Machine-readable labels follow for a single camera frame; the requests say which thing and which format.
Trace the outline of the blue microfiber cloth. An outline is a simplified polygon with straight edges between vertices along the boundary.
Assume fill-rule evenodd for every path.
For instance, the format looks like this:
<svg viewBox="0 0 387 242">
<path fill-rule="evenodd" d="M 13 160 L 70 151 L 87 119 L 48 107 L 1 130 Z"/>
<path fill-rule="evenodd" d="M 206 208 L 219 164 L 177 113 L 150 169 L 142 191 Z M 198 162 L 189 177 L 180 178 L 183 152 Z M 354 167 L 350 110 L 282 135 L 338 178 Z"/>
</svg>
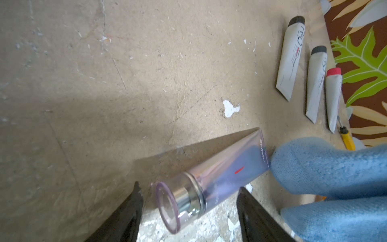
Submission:
<svg viewBox="0 0 387 242">
<path fill-rule="evenodd" d="M 284 221 L 304 241 L 386 241 L 386 145 L 348 151 L 320 138 L 300 138 L 275 150 L 271 172 L 292 194 L 325 197 L 281 209 Z"/>
</svg>

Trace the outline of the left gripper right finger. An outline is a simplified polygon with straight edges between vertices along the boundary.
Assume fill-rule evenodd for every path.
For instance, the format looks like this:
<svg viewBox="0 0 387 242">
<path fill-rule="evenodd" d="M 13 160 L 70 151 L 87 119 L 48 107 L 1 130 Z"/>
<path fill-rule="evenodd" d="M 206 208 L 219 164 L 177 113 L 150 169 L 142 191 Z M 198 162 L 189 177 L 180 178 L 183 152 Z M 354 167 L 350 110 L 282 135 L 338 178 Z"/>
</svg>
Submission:
<svg viewBox="0 0 387 242">
<path fill-rule="evenodd" d="M 244 187 L 239 189 L 236 206 L 243 242 L 294 241 Z"/>
</svg>

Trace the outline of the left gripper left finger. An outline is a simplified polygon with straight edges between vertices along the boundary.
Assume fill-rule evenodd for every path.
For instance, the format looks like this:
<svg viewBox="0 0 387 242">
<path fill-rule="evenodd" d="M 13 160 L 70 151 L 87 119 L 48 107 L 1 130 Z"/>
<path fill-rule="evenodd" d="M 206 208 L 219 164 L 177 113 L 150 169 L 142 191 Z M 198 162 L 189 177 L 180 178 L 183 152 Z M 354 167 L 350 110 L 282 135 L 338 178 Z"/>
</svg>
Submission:
<svg viewBox="0 0 387 242">
<path fill-rule="evenodd" d="M 135 242 L 138 237 L 144 198 L 139 182 L 113 214 L 88 238 L 87 242 Z"/>
</svg>

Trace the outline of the white tube pink cap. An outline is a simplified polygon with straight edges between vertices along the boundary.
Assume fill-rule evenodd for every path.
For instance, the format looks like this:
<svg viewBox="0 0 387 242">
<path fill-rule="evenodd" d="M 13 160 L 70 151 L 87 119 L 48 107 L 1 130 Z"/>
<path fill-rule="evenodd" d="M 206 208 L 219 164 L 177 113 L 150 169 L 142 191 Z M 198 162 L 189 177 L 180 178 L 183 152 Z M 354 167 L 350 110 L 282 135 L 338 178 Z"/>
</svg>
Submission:
<svg viewBox="0 0 387 242">
<path fill-rule="evenodd" d="M 326 111 L 328 127 L 333 134 L 335 133 L 337 125 L 342 80 L 343 78 L 340 68 L 332 68 L 327 70 L 327 76 L 325 80 Z"/>
</svg>

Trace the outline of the white tube grey cap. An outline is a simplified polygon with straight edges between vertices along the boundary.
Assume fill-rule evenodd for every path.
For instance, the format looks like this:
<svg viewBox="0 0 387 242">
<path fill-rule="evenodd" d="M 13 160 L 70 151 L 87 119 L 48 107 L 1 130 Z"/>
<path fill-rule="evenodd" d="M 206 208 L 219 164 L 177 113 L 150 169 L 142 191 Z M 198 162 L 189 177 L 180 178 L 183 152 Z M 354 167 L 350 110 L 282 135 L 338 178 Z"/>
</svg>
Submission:
<svg viewBox="0 0 387 242">
<path fill-rule="evenodd" d="M 316 46 L 311 51 L 307 73 L 307 93 L 305 115 L 314 124 L 317 121 L 319 102 L 325 79 L 328 54 L 323 45 Z"/>
</svg>

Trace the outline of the white tube black cap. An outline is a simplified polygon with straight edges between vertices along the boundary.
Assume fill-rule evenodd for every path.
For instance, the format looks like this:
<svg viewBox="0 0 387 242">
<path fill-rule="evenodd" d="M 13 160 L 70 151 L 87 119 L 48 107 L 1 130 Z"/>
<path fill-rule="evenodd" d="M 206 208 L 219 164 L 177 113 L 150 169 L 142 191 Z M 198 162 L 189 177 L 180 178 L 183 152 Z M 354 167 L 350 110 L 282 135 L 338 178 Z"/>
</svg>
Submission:
<svg viewBox="0 0 387 242">
<path fill-rule="evenodd" d="M 305 18 L 292 18 L 285 31 L 276 88 L 291 100 L 305 35 Z"/>
</svg>

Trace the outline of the silver purple toothpaste tube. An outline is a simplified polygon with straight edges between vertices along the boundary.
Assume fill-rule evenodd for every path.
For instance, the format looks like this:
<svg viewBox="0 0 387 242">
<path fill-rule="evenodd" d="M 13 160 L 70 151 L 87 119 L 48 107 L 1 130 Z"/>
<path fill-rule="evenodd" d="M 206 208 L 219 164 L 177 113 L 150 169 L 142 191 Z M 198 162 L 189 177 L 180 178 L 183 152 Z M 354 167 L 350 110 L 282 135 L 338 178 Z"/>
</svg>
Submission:
<svg viewBox="0 0 387 242">
<path fill-rule="evenodd" d="M 269 170 L 257 129 L 199 165 L 161 181 L 155 192 L 161 218 L 175 235 Z"/>
</svg>

